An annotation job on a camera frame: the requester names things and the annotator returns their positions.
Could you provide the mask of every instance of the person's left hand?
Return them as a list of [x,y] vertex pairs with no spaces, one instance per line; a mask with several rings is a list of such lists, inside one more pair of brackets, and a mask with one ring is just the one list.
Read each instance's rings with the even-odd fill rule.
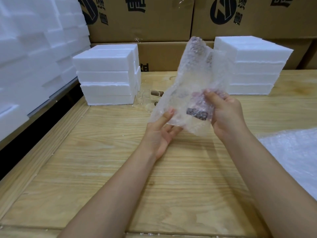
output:
[[148,123],[140,147],[149,150],[156,159],[165,152],[172,139],[183,129],[179,126],[166,124],[174,115],[175,110],[169,108],[156,122]]

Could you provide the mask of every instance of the person's left arm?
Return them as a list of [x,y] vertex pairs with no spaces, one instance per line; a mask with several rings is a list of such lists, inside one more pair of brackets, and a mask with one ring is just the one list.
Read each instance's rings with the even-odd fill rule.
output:
[[58,238],[122,237],[153,165],[171,140],[182,130],[165,125],[173,116],[169,109],[148,123],[140,145],[67,224]]

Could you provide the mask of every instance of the clear plastic wrap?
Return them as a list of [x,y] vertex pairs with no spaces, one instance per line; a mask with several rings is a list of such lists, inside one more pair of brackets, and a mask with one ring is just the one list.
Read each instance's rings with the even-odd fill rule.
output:
[[317,200],[317,128],[287,130],[259,141],[283,168]]
[[206,46],[202,39],[192,37],[180,60],[175,83],[164,92],[149,122],[156,121],[173,107],[176,111],[169,124],[198,136],[207,135],[213,106],[206,102],[203,91],[216,90],[220,96],[227,91],[229,76],[225,54]]

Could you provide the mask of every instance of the fingernail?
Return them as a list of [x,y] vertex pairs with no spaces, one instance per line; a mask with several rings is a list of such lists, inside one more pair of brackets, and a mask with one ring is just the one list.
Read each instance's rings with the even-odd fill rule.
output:
[[169,107],[167,110],[170,114],[172,114],[174,112],[174,109],[172,107]]

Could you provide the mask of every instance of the wooden tabletop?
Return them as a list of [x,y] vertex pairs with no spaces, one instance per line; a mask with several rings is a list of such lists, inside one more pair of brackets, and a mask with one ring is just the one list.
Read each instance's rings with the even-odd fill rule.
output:
[[[143,72],[142,83],[164,91],[175,75]],[[317,70],[282,71],[269,96],[237,98],[255,134],[317,126]],[[136,103],[89,107],[79,100],[0,182],[0,237],[56,237],[139,144],[150,113]],[[127,232],[270,236],[212,129],[207,137],[182,132],[170,145]]]

